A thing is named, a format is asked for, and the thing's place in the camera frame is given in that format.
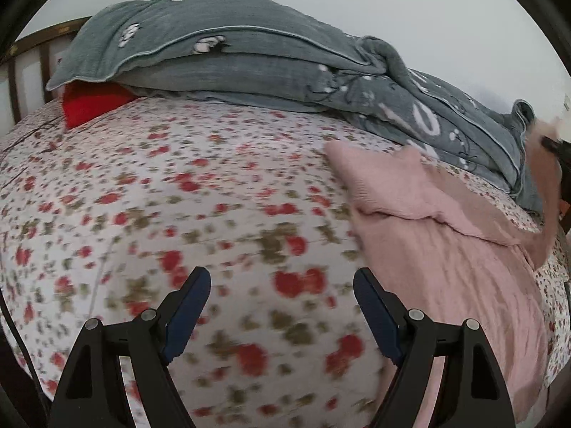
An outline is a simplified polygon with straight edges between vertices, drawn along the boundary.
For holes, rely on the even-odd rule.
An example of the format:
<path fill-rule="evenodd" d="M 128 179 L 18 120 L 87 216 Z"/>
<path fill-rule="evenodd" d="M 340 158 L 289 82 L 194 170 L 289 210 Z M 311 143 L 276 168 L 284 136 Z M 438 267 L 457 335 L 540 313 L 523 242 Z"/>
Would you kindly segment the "pink knit sweater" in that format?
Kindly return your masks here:
<path fill-rule="evenodd" d="M 435 321 L 481 323 L 515 419 L 524 420 L 547 371 L 548 325 L 536 273 L 559 226 L 556 157 L 537 142 L 527 148 L 545 218 L 533 233 L 413 147 L 386 154 L 334 141 L 325 154 L 348 189 L 353 230 L 379 283 Z"/>

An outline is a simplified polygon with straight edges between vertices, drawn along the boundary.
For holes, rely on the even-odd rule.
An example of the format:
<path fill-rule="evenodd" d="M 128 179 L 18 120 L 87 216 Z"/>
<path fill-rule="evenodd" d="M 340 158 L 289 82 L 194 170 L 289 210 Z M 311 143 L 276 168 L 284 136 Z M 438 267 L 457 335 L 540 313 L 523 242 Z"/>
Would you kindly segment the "floral bed sheet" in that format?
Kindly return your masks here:
<path fill-rule="evenodd" d="M 363 427 L 382 359 L 323 147 L 395 145 L 325 114 L 143 98 L 78 128 L 59 102 L 1 140 L 1 288 L 42 389 L 79 330 L 213 290 L 170 365 L 200 427 Z"/>

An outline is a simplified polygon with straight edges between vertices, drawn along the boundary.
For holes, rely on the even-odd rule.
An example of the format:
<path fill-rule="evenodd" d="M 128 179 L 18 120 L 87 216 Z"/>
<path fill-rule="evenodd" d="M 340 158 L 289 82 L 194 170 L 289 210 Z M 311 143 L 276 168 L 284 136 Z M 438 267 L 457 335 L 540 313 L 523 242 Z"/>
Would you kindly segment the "red pillow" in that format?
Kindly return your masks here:
<path fill-rule="evenodd" d="M 136 99 L 136 95 L 114 82 L 73 81 L 65 86 L 62 98 L 66 127 L 77 128 Z"/>

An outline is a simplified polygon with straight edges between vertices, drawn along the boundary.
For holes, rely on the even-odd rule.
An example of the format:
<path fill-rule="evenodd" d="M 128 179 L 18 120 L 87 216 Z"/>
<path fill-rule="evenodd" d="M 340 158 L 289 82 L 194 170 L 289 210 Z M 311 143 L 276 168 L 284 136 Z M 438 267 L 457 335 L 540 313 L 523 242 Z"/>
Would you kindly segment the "wooden headboard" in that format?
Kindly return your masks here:
<path fill-rule="evenodd" d="M 1 61 L 1 87 L 13 125 L 59 96 L 57 91 L 47 91 L 46 84 L 87 20 L 81 17 L 43 28 L 9 48 Z"/>

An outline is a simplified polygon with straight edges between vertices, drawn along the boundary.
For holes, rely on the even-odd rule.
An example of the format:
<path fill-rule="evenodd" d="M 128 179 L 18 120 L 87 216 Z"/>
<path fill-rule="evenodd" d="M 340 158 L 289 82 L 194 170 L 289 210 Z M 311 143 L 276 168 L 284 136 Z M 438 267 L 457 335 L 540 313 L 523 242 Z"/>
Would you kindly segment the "grey floral quilt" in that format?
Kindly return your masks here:
<path fill-rule="evenodd" d="M 534 112 L 495 112 L 408 68 L 394 47 L 271 0 L 133 0 L 81 27 L 47 88 L 119 83 L 140 96 L 335 112 L 356 128 L 416 146 L 538 213 L 525 150 Z"/>

